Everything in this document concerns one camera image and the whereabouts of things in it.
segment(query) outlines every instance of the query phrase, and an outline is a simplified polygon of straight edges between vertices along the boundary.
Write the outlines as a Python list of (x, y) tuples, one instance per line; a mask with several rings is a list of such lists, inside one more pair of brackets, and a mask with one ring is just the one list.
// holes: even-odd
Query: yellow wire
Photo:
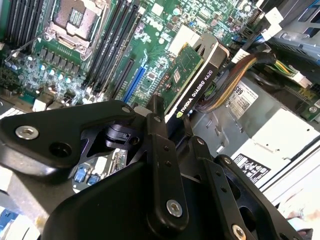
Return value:
[(290, 72), (287, 70), (287, 68), (279, 61), (276, 61), (275, 63), (277, 66), (279, 66), (281, 69), (283, 69), (286, 73), (290, 74)]

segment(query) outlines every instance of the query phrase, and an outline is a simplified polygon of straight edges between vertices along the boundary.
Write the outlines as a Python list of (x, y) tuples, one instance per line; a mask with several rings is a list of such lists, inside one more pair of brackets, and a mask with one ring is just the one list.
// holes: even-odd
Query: power supply label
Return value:
[(254, 184), (271, 171), (270, 168), (243, 154), (239, 154), (234, 162)]
[(235, 87), (232, 95), (229, 97), (227, 105), (229, 106), (235, 117), (239, 119), (258, 99), (258, 97), (258, 94), (256, 94), (251, 90), (251, 88), (240, 81)]

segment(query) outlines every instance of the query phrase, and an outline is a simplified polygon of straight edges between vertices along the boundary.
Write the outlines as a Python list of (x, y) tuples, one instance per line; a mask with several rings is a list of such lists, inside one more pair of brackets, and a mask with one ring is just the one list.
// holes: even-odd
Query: black ram slot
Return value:
[(23, 4), (24, 0), (18, 1), (18, 11), (16, 12), (15, 19), (14, 19), (14, 32), (13, 32), (13, 46), (19, 47), (18, 40), (19, 40), (19, 34), (22, 29), (22, 25), (26, 24), (25, 22), (22, 22), (22, 17), (24, 15), (24, 8), (25, 5)]
[(26, 42), (26, 33), (29, 30), (29, 27), (27, 27), (27, 24), (30, 23), (30, 15), (31, 15), (31, 7), (32, 7), (33, 1), (29, 0), (27, 5), (24, 6), (24, 11), (23, 11), (23, 18), (22, 18), (22, 23), (26, 23), (26, 27), (22, 27), (21, 31), (19, 33), (18, 37), (18, 46), (22, 46)]
[(124, 21), (126, 19), (127, 14), (128, 14), (128, 10), (129, 10), (129, 6), (126, 5), (124, 7), (123, 13), (121, 15), (120, 21), (119, 21), (119, 23), (117, 23), (117, 26), (116, 26), (114, 32), (112, 33), (111, 40), (107, 44), (107, 47), (106, 47), (106, 49), (104, 51), (101, 64), (99, 64), (99, 66), (98, 66), (97, 70), (95, 71), (95, 74), (94, 74), (94, 76), (92, 78), (93, 80), (95, 80), (94, 81), (94, 85), (96, 85), (96, 83), (97, 83), (96, 79), (97, 79), (98, 75), (102, 74), (103, 67), (108, 63), (110, 51), (112, 50), (112, 46), (115, 44), (115, 41), (119, 37), (119, 32), (123, 27)]
[[(44, 0), (37, 0), (36, 1), (36, 7), (32, 10), (32, 14), (31, 14), (31, 19), (30, 19), (30, 23), (31, 23), (31, 30), (29, 30), (27, 32), (27, 36), (26, 36), (26, 42), (29, 42), (31, 41), (31, 39), (33, 39), (36, 34), (37, 34), (37, 28), (38, 28), (38, 24), (39, 24), (39, 19), (40, 19), (40, 15), (41, 15), (41, 12), (42, 12), (42, 7), (44, 5)], [(28, 52), (31, 52), (31, 48), (32, 48), (32, 45), (30, 44), (26, 50)]]
[(7, 41), (11, 41), (11, 35), (13, 30), (14, 18), (15, 18), (15, 9), (18, 0), (13, 0), (10, 2), (10, 15), (6, 25), (5, 38)]
[(103, 49), (107, 44), (110, 32), (112, 31), (112, 28), (114, 27), (114, 24), (119, 16), (119, 12), (123, 6), (123, 2), (124, 2), (124, 0), (120, 0), (116, 6), (114, 14), (112, 15), (111, 21), (110, 21), (108, 28), (104, 34), (103, 40), (102, 40), (98, 50), (96, 51), (95, 57), (93, 59), (92, 65), (91, 65), (92, 67), (90, 68), (90, 70), (88, 72), (86, 80), (83, 82), (84, 86), (89, 85), (91, 83), (91, 79), (92, 79), (91, 76), (92, 76), (94, 70), (96, 69), (96, 67), (99, 65), (98, 63), (102, 57), (101, 53), (103, 52)]
[(105, 84), (107, 84), (106, 77), (108, 73), (110, 73), (110, 68), (115, 63), (116, 56), (119, 54), (122, 44), (124, 44), (124, 41), (127, 39), (130, 33), (130, 30), (135, 23), (135, 19), (137, 17), (137, 10), (138, 10), (138, 7), (136, 5), (133, 6), (129, 19), (127, 23), (125, 23), (125, 27), (120, 34), (117, 45), (115, 46), (115, 48), (113, 49), (113, 52), (108, 58), (107, 65), (103, 71), (102, 76), (99, 78), (99, 81), (96, 83), (96, 88), (94, 89), (96, 92), (101, 92), (102, 88), (104, 88)]
[(118, 69), (118, 65), (121, 63), (121, 61), (123, 60), (123, 56), (127, 50), (127, 47), (128, 45), (130, 44), (134, 34), (135, 34), (135, 31), (140, 23), (140, 20), (142, 19), (142, 15), (139, 14), (138, 17), (136, 18), (135, 22), (134, 22), (134, 25), (132, 26), (129, 34), (128, 34), (128, 37), (125, 39), (124, 43), (121, 45), (120, 49), (119, 49), (119, 55), (117, 54), (117, 57), (115, 58), (116, 59), (116, 62), (113, 64), (113, 68), (111, 69), (110, 71), (110, 74), (108, 75), (107, 79), (106, 79), (106, 84), (104, 85), (103, 89), (102, 89), (102, 92), (106, 92), (109, 85), (110, 85), (110, 82), (113, 81), (115, 79), (115, 73)]
[(117, 97), (117, 95), (118, 95), (118, 93), (119, 93), (122, 85), (124, 84), (124, 82), (125, 82), (128, 74), (130, 73), (130, 71), (131, 71), (134, 63), (135, 63), (135, 60), (132, 59), (132, 58), (130, 58), (129, 61), (128, 61), (128, 63), (125, 65), (124, 70), (122, 71), (119, 79), (118, 79), (117, 82), (115, 83), (115, 86), (114, 86), (114, 88), (113, 88), (112, 93), (110, 94), (110, 95), (111, 95), (111, 98), (110, 98), (111, 100), (116, 99), (116, 97)]

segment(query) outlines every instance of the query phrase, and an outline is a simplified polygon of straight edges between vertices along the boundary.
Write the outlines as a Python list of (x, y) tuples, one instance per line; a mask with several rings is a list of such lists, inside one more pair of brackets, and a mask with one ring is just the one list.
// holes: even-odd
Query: metal panel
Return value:
[(239, 119), (224, 106), (210, 114), (196, 113), (191, 124), (194, 134), (208, 143), (214, 157), (226, 154), (235, 159), (242, 154), (269, 168), (256, 183), (262, 187), (319, 132), (247, 77), (241, 81), (258, 98)]

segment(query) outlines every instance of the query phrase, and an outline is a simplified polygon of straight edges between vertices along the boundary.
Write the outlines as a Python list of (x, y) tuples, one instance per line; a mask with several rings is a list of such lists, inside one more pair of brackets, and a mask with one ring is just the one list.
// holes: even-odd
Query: metal screw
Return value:
[(155, 116), (155, 117), (154, 117), (154, 120), (156, 120), (158, 123), (161, 123), (161, 119), (160, 119), (160, 117), (158, 117), (158, 116)]
[(15, 134), (25, 140), (33, 140), (39, 136), (39, 132), (33, 126), (20, 126), (15, 130)]
[(246, 234), (245, 232), (242, 230), (241, 227), (239, 227), (238, 225), (233, 225), (232, 226), (232, 231), (233, 234), (239, 239), (239, 240), (246, 240)]
[(130, 113), (130, 109), (127, 108), (126, 106), (123, 106), (123, 107), (122, 107), (122, 110), (123, 110), (124, 112), (126, 112), (126, 113)]
[(317, 111), (318, 111), (318, 108), (316, 106), (311, 106), (309, 108), (309, 112), (312, 113), (312, 114), (316, 113)]
[(201, 138), (197, 138), (198, 143), (200, 143), (201, 145), (205, 145), (205, 142), (201, 139)]
[(224, 157), (223, 159), (227, 164), (231, 164), (231, 160), (229, 158)]
[(166, 209), (172, 216), (175, 216), (176, 218), (180, 218), (182, 216), (182, 207), (176, 200), (171, 199), (167, 201)]

